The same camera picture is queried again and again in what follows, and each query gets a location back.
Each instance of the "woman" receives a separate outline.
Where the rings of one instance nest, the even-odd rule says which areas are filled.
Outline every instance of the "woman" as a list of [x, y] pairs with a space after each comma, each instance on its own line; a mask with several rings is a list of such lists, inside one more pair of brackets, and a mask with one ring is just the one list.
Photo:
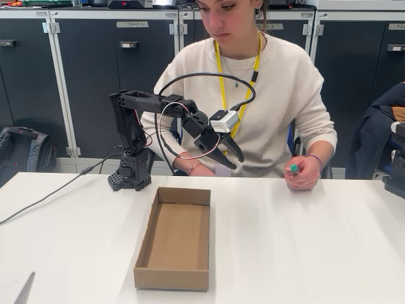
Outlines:
[[[155, 87], [155, 94], [169, 81], [186, 73], [220, 72], [250, 82], [257, 71], [253, 87], [256, 99], [248, 104], [234, 140], [241, 148], [245, 161], [239, 163], [235, 155], [227, 153], [237, 165], [237, 177], [285, 177], [294, 189], [311, 189], [320, 171], [332, 157], [337, 135], [333, 122], [322, 103], [320, 91], [323, 78], [313, 66], [306, 52], [287, 41], [259, 32], [255, 16], [266, 16], [263, 0], [197, 0], [205, 29], [212, 38], [185, 47], [170, 63]], [[199, 110], [210, 117], [216, 111], [240, 103], [246, 98], [246, 87], [234, 80], [218, 77], [191, 77], [169, 87], [172, 93], [193, 99]], [[291, 160], [286, 145], [289, 125], [296, 120], [301, 140], [308, 156]], [[153, 136], [151, 149], [162, 156], [154, 129], [154, 115], [142, 117], [145, 131]], [[162, 118], [162, 135], [170, 147], [182, 158], [200, 155], [193, 138], [184, 132], [180, 146], [168, 130], [170, 118]], [[189, 175], [224, 175], [224, 167], [210, 158], [184, 160], [166, 150], [168, 159]], [[291, 164], [299, 173], [288, 173]]]

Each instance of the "white sweater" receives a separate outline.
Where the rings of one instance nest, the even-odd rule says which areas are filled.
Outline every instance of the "white sweater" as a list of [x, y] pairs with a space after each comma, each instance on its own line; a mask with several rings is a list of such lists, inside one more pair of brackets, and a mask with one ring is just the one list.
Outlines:
[[[236, 156], [228, 153], [229, 160], [237, 165], [233, 176], [282, 177], [284, 165], [291, 159], [287, 147], [289, 125], [296, 120], [296, 128], [304, 146], [308, 148], [316, 141], [328, 141], [335, 148], [337, 143], [333, 122], [322, 103], [320, 92], [323, 78], [301, 47], [266, 35], [266, 47], [260, 56], [259, 75], [253, 85], [256, 99], [246, 106], [235, 142], [241, 148], [245, 161], [239, 163]], [[223, 73], [231, 72], [247, 82], [252, 77], [254, 58], [231, 60], [222, 58]], [[160, 77], [154, 93], [169, 81], [186, 73], [218, 72], [213, 39], [200, 41], [185, 47], [170, 63]], [[228, 109], [244, 100], [247, 88], [243, 84], [235, 87], [235, 81], [224, 79]], [[163, 94], [172, 93], [193, 99], [199, 110], [210, 117], [222, 109], [220, 81], [218, 77], [191, 77], [180, 80]], [[200, 155], [194, 139], [183, 132], [180, 146], [168, 131], [172, 118], [162, 118], [162, 134], [170, 147], [178, 154], [188, 151]], [[151, 149], [163, 158], [156, 139], [154, 115], [142, 116], [144, 130], [153, 137]], [[173, 163], [175, 156], [166, 151]], [[215, 170], [217, 162], [208, 157], [201, 162]]]

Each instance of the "woman's left hand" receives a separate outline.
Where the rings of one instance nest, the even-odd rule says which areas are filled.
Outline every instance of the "woman's left hand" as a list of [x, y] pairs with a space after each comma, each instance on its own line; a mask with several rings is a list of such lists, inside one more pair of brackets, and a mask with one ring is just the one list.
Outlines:
[[[295, 164], [299, 168], [297, 175], [292, 175], [290, 172], [290, 166]], [[320, 175], [319, 161], [313, 156], [297, 156], [291, 159], [286, 164], [284, 171], [284, 179], [287, 185], [292, 189], [298, 190], [310, 190], [315, 187]]]

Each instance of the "lanyard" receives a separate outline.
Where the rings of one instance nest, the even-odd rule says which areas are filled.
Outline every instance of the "lanyard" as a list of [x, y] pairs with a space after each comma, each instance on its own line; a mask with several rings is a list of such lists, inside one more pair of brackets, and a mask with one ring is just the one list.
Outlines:
[[[222, 73], [222, 64], [221, 64], [221, 54], [220, 54], [220, 47], [218, 45], [218, 43], [216, 43], [216, 41], [214, 41], [215, 44], [215, 51], [216, 51], [216, 65], [218, 66], [218, 71], [220, 73]], [[257, 79], [257, 74], [258, 74], [258, 68], [259, 68], [259, 62], [260, 62], [260, 52], [261, 52], [261, 36], [259, 33], [259, 47], [258, 47], [258, 54], [256, 56], [256, 58], [254, 59], [254, 71], [253, 71], [253, 77], [250, 81], [250, 85], [253, 86], [253, 84], [256, 82]], [[227, 102], [226, 102], [226, 96], [225, 96], [225, 84], [223, 82], [223, 77], [220, 77], [220, 87], [221, 87], [221, 95], [222, 95], [222, 107], [224, 110], [227, 109]], [[247, 100], [251, 95], [251, 90], [247, 89], [246, 92], [246, 97], [245, 100]], [[245, 108], [246, 108], [246, 104], [244, 104], [241, 108], [240, 108], [240, 120], [239, 122], [235, 125], [235, 127], [232, 129], [230, 135], [232, 138], [235, 137], [236, 132], [238, 131], [240, 122], [242, 121], [242, 117], [245, 113]]]

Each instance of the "white table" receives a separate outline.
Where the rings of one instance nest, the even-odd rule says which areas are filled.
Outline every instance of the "white table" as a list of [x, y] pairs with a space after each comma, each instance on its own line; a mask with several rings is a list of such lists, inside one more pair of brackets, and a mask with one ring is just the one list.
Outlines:
[[[0, 219], [73, 174], [18, 174], [0, 189]], [[86, 175], [0, 226], [0, 303], [31, 271], [28, 304], [404, 303], [405, 200], [380, 181], [153, 177], [114, 193]], [[136, 290], [132, 267], [158, 186], [211, 189], [208, 292]]]

